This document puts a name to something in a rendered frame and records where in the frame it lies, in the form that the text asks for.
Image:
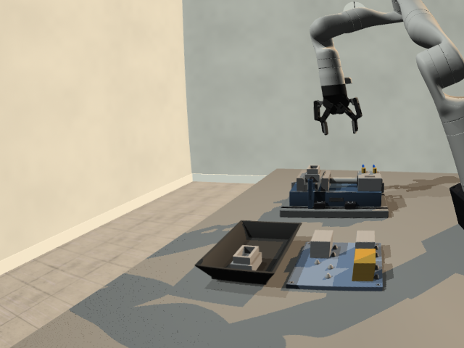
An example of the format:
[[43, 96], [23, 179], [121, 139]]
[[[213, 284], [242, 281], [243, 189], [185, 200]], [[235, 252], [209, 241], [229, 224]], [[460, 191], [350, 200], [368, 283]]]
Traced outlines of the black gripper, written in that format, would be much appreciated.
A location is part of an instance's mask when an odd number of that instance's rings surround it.
[[[352, 119], [353, 133], [358, 131], [357, 119], [361, 118], [362, 112], [358, 98], [348, 99], [345, 84], [321, 86], [323, 101], [316, 100], [314, 104], [314, 119], [321, 122], [322, 132], [328, 135], [328, 126], [326, 119], [330, 114], [343, 114], [346, 113]], [[355, 106], [356, 115], [348, 107], [349, 103]], [[320, 116], [320, 108], [322, 105], [326, 108], [323, 116]]]

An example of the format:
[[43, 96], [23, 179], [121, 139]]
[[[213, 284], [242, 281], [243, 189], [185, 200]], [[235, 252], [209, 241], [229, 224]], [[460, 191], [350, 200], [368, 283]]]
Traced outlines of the yellow-orange block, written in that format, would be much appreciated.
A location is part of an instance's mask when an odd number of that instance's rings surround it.
[[376, 249], [355, 249], [352, 281], [373, 281]]

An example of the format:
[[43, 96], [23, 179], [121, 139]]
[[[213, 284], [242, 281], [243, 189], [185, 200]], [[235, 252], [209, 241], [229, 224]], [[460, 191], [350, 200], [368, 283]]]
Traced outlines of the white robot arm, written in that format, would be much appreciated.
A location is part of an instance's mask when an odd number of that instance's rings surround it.
[[[418, 69], [434, 100], [464, 191], [464, 96], [450, 96], [443, 88], [464, 79], [464, 59], [421, 0], [391, 0], [393, 12], [365, 7], [316, 19], [310, 26], [321, 86], [350, 84], [341, 68], [333, 37], [376, 25], [404, 22], [410, 38], [426, 48], [416, 55]], [[344, 80], [345, 79], [345, 80]]]

